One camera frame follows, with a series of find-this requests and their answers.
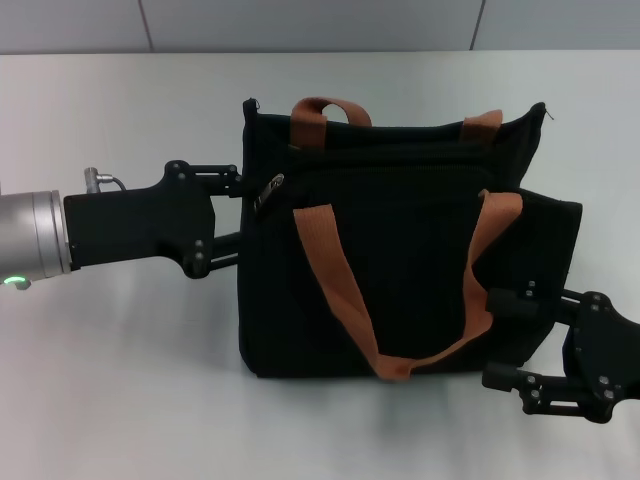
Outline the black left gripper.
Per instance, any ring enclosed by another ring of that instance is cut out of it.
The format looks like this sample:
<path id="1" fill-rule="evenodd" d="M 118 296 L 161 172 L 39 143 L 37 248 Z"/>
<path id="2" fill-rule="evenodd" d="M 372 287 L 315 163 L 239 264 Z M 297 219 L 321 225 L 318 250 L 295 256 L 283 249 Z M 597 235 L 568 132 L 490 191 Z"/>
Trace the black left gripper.
<path id="1" fill-rule="evenodd" d="M 151 187 L 65 197 L 72 268 L 163 257 L 204 278 L 236 265 L 241 233 L 214 237 L 211 196 L 236 196 L 241 182 L 233 164 L 174 161 Z"/>

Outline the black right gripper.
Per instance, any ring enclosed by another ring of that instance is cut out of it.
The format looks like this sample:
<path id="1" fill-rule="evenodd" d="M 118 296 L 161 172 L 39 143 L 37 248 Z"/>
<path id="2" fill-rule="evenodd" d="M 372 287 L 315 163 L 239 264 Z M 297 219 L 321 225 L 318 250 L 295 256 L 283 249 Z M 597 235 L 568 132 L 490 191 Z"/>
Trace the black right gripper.
<path id="1" fill-rule="evenodd" d="M 563 344 L 566 377 L 506 364 L 482 372 L 486 388 L 516 390 L 528 415 L 575 416 L 604 424 L 614 407 L 639 398 L 639 325 L 600 292 L 546 291 L 529 280 L 517 289 L 491 288 L 485 309 L 500 319 L 567 321 Z"/>

